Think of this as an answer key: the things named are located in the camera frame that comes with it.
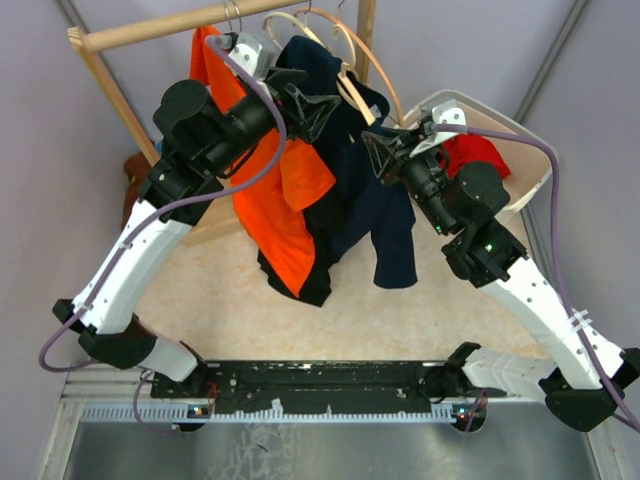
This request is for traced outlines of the navy t shirt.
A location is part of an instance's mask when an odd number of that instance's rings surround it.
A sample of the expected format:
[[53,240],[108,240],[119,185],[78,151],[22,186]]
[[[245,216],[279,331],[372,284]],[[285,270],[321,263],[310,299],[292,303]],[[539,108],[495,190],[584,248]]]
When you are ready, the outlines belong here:
[[412,228],[415,215],[400,184],[384,186],[374,175],[361,133],[381,131],[389,114],[386,98],[355,80],[356,90],[374,112],[368,126],[362,114],[341,102],[313,143],[336,179],[329,198],[312,211],[318,216],[321,241],[330,266],[336,264],[363,237],[370,236],[376,253],[373,283],[384,289],[404,289],[418,281]]

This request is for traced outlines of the red t shirt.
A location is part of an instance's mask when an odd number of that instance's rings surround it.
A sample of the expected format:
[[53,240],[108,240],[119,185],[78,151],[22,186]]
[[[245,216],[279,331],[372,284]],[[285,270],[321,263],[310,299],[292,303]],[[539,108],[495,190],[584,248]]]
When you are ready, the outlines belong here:
[[460,134],[445,141],[443,148],[440,165],[450,178],[453,178],[463,166],[474,162],[492,165],[502,179],[511,175],[509,166],[497,148],[484,137]]

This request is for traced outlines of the black orange t shirt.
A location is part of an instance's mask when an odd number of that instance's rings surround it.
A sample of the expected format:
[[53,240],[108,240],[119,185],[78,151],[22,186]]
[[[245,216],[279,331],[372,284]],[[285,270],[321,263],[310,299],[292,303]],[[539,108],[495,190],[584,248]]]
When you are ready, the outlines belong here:
[[257,262],[269,286],[290,299],[321,307],[332,292],[331,237],[346,225],[340,198],[327,194],[295,212],[285,206],[260,236]]

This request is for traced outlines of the cream plastic hook hanger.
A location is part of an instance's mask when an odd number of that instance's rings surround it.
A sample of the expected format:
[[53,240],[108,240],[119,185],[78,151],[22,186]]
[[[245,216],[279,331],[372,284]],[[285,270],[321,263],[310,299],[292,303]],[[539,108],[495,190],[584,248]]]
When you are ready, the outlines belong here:
[[341,34],[344,37],[349,52],[349,58],[347,60],[342,60],[341,62],[340,70],[337,75],[337,90],[343,99],[362,115],[365,124],[367,126],[371,126],[375,122],[375,116],[348,76],[348,72],[354,71],[356,66],[356,51],[353,40],[351,39],[346,26],[341,22],[334,25],[332,32],[334,36]]

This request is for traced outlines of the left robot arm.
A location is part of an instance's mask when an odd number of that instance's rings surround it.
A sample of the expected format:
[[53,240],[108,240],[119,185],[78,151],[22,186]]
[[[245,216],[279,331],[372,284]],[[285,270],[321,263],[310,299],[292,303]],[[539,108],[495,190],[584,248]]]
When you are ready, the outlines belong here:
[[269,133],[275,165],[290,138],[313,142],[340,103],[336,95],[305,95],[301,70],[273,68],[265,81],[243,80],[245,95],[221,111],[208,88],[182,80],[163,95],[153,120],[162,132],[160,160],[140,189],[129,221],[96,275],[53,315],[78,334],[88,356],[121,370],[146,369],[170,379],[184,395],[208,384],[206,363],[182,342],[147,329],[134,309],[176,245],[217,198],[232,194],[221,181]]

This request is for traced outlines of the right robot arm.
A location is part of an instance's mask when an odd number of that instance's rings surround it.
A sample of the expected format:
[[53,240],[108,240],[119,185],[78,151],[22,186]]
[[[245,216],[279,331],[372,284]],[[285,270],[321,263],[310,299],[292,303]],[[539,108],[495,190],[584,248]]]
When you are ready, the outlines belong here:
[[362,135],[380,182],[402,184],[434,230],[451,236],[442,253],[453,274],[507,308],[549,355],[537,360],[465,343],[445,363],[448,387],[478,399],[493,389],[543,403],[579,432],[609,418],[637,429],[623,398],[639,378],[638,349],[598,333],[587,311],[571,304],[562,281],[550,283],[498,220],[510,197],[492,164],[474,161],[447,176],[439,149],[447,135],[463,134],[532,146],[558,165],[536,138],[466,125],[426,121],[414,130]]

